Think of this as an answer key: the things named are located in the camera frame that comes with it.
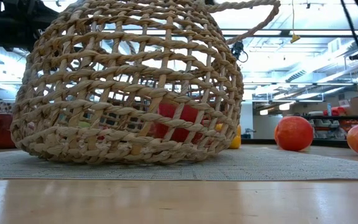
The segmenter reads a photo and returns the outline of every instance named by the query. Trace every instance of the rope handle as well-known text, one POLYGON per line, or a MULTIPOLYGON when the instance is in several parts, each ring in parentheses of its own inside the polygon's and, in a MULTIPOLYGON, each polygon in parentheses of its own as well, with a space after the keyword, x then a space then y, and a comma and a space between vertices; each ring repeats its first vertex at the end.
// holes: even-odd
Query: rope handle
POLYGON ((263 22, 256 25, 251 30, 248 30, 247 32, 238 35, 237 37, 233 37, 227 40, 226 44, 231 45, 236 43, 237 41, 244 40, 245 38, 254 35, 258 30, 263 29, 267 24, 269 24, 269 22, 271 22, 279 12, 279 7, 281 6, 280 1, 279 0, 252 0, 248 2, 224 2, 222 4, 215 4, 213 6, 205 5, 204 7, 209 13, 214 13, 214 12, 221 12, 226 9, 245 9, 254 6, 269 6, 269 5, 272 5, 273 9, 270 12, 270 14, 267 16, 267 18, 263 22))

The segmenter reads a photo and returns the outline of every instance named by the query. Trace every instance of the cable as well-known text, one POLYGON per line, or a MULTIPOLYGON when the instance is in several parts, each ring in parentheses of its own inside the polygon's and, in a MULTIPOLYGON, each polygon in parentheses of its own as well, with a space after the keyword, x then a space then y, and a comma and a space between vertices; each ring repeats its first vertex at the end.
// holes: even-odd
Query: cable
POLYGON ((245 51, 242 51, 242 53, 244 53, 246 56, 247 56, 247 60, 245 60, 245 61, 240 61, 240 59, 237 59, 239 62, 241 62, 241 63, 246 63, 247 61, 248 61, 248 54, 247 54, 247 52, 245 52, 245 51))
POLYGON ((292 34, 295 35, 295 8, 293 6, 293 0, 292 0, 292 34))
POLYGON ((349 14, 349 11, 346 8, 344 0, 341 0, 341 4, 342 4, 342 7, 343 7, 343 11, 345 12, 346 19, 347 19, 347 21, 349 23, 349 27, 351 28, 352 35, 353 35, 353 38, 354 38, 354 42, 356 43, 357 48, 358 48, 358 38, 357 38, 356 32, 354 31, 354 25, 353 25, 353 22, 352 22, 352 19, 351 19, 351 15, 349 14))

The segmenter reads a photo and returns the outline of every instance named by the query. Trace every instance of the table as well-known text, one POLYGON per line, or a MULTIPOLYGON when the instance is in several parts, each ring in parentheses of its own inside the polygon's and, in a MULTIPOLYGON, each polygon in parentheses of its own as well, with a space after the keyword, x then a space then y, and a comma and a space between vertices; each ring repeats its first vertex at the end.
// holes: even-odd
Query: table
POLYGON ((0 180, 0 223, 355 224, 358 181, 0 180))

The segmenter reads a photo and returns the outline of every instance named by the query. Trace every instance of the woven basket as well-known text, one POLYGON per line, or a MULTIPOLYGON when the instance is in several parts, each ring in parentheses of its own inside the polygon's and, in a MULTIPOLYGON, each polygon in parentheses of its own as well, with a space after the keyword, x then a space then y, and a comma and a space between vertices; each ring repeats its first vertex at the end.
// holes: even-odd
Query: woven basket
POLYGON ((279 5, 272 0, 69 5, 27 57, 11 126, 16 146, 51 161, 90 164, 202 161, 217 154, 236 135, 243 93, 228 44, 266 26, 279 5), (228 41, 209 14, 261 4, 274 5, 268 18, 228 41), (126 31, 129 25, 141 33, 126 31), (163 30, 164 37, 148 35, 152 29, 163 30), (185 69, 175 70, 175 63, 185 69))

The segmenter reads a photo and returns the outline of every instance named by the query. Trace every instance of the gray mat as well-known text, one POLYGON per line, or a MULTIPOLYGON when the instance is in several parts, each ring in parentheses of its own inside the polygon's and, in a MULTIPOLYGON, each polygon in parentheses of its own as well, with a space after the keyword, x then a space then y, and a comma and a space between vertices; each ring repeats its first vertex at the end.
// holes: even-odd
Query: gray mat
POLYGON ((358 162, 273 149, 226 150, 199 163, 101 166, 40 160, 0 152, 0 179, 321 180, 358 179, 358 162))

